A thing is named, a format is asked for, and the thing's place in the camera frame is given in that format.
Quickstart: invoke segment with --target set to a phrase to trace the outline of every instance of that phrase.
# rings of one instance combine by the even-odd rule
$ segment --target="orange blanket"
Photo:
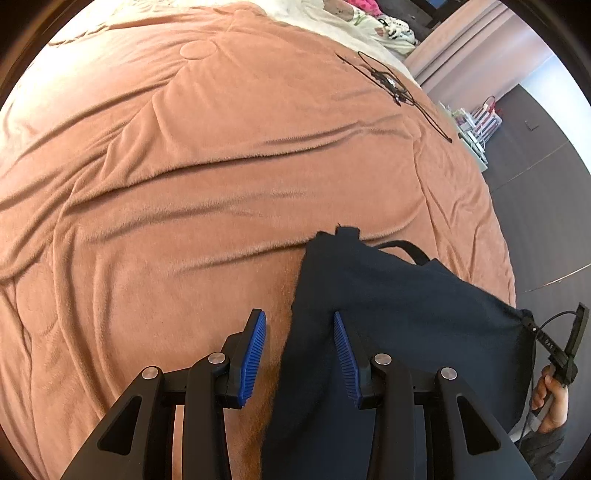
[[[410,240],[514,303],[474,160],[335,52],[356,58],[234,4],[123,22],[31,66],[1,117],[0,423],[38,479],[143,367],[192,365],[260,307],[255,394],[226,413],[234,478],[256,478],[318,230]]]

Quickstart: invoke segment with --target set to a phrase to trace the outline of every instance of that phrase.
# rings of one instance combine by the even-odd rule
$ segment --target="navy fabric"
[[[407,263],[358,233],[319,232],[306,247],[262,448],[264,480],[367,474],[375,411],[359,411],[347,397],[333,344],[336,311],[369,353],[433,373],[455,368],[505,430],[523,412],[533,338],[521,312],[438,260]]]

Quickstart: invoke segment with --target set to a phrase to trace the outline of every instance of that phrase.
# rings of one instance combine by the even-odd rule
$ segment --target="cable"
[[[429,125],[431,125],[431,127],[433,127],[433,129],[439,135],[441,135],[449,143],[453,143],[453,140],[448,136],[447,133],[445,133],[443,128],[439,126],[439,124],[435,121],[431,114],[427,112],[425,107],[414,99],[413,94],[408,91],[408,89],[404,86],[403,82],[400,80],[398,75],[396,75],[396,73],[394,73],[394,71],[392,71],[392,69],[388,65],[382,63],[381,61],[373,58],[370,55],[367,55],[366,53],[363,53],[362,51],[357,52],[357,55],[359,56],[361,61],[365,63],[365,66],[369,71],[370,76],[368,76],[357,65],[354,65],[349,60],[340,56],[338,53],[335,53],[335,55],[342,61],[344,61],[347,65],[352,66],[361,75],[363,75],[368,80],[376,84],[382,90],[388,92],[398,106],[402,105],[402,103],[405,103],[406,105],[416,107],[417,110],[423,114],[423,117],[425,117]],[[376,68],[374,68],[373,65],[371,65],[367,61],[367,59],[371,59],[374,62],[378,63],[379,65],[384,67],[386,71],[384,72],[381,70],[377,70]]]
[[[565,310],[563,312],[557,313],[553,317],[550,317],[548,320],[546,320],[542,324],[542,326],[540,328],[538,328],[536,330],[536,332],[535,332],[535,335],[534,335],[534,346],[531,349],[530,403],[529,403],[529,407],[527,409],[527,414],[525,415],[525,423],[523,424],[523,428],[521,429],[521,435],[519,436],[519,440],[517,440],[517,449],[518,450],[521,450],[521,441],[523,440],[523,437],[524,437],[524,434],[525,434],[525,429],[527,428],[527,425],[530,422],[530,415],[532,415],[532,412],[531,412],[531,404],[532,404],[533,399],[534,399],[535,350],[536,350],[536,346],[537,346],[537,342],[538,342],[538,335],[540,334],[540,332],[544,329],[544,327],[546,325],[548,325],[550,322],[552,322],[552,320],[556,320],[558,317],[562,317],[562,315],[568,315],[568,314],[577,315],[577,312],[575,312],[574,310]]]

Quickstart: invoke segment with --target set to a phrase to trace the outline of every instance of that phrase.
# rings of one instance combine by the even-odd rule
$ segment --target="floor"
[[[560,128],[518,86],[499,102],[504,123],[486,146],[483,176],[515,273],[517,306],[534,312],[537,323],[579,302],[591,307],[591,175]],[[545,331],[564,346],[572,317]],[[538,348],[537,372],[547,364]],[[589,432],[591,416],[591,331],[577,354],[579,376],[570,388],[569,433],[558,475],[566,471]]]

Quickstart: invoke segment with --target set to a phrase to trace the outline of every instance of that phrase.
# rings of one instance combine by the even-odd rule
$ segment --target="sleeve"
[[[564,441],[566,424],[549,433],[531,432],[521,442],[521,454],[537,480],[551,480],[556,470],[558,449]]]

